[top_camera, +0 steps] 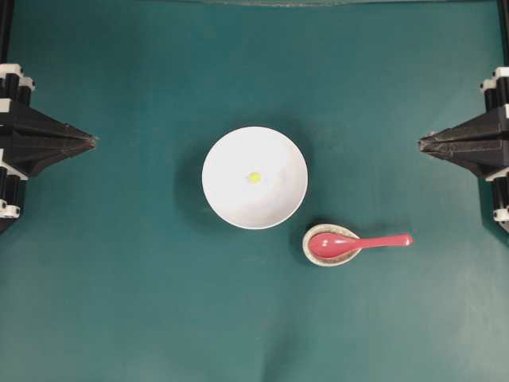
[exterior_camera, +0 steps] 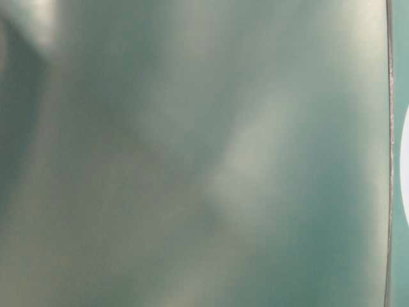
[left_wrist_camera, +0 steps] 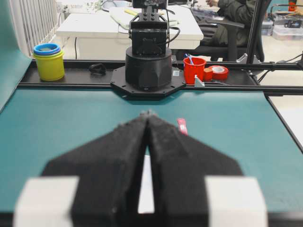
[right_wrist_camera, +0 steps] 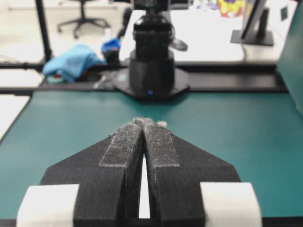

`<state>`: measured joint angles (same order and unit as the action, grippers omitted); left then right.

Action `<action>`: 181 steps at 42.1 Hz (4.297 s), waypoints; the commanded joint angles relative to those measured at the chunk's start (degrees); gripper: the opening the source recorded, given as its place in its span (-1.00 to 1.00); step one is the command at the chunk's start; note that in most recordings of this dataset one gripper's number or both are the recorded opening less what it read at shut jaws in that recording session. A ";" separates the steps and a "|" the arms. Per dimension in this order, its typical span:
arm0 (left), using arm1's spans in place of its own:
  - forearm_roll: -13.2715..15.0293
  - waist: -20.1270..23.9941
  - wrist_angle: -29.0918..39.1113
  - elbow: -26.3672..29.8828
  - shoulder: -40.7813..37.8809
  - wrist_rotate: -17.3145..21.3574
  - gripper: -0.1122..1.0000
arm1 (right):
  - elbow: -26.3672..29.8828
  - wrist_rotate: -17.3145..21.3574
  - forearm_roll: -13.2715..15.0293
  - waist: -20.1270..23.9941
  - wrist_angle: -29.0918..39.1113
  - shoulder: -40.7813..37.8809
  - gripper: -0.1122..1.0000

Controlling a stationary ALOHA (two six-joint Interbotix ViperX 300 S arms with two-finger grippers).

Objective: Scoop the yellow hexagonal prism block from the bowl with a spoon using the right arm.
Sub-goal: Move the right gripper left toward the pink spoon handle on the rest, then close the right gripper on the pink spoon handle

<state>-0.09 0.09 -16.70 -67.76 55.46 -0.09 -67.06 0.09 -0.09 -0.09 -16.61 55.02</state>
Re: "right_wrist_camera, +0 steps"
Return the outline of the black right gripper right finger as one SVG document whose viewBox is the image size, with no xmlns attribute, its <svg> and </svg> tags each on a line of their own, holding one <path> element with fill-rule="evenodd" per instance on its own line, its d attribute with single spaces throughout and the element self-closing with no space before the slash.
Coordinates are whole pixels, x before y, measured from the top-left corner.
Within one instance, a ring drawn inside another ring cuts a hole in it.
<svg viewBox="0 0 303 227">
<path fill-rule="evenodd" d="M 160 227 L 259 227 L 251 183 L 235 167 L 153 122 L 143 125 L 152 215 Z"/>
</svg>

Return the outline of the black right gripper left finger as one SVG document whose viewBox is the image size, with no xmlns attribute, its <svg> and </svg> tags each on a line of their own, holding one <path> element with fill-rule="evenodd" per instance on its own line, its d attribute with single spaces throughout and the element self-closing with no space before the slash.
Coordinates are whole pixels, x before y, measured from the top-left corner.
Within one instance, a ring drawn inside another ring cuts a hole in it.
<svg viewBox="0 0 303 227">
<path fill-rule="evenodd" d="M 19 227 L 122 227 L 139 215 L 143 130 L 130 123 L 47 168 L 18 210 Z"/>
</svg>

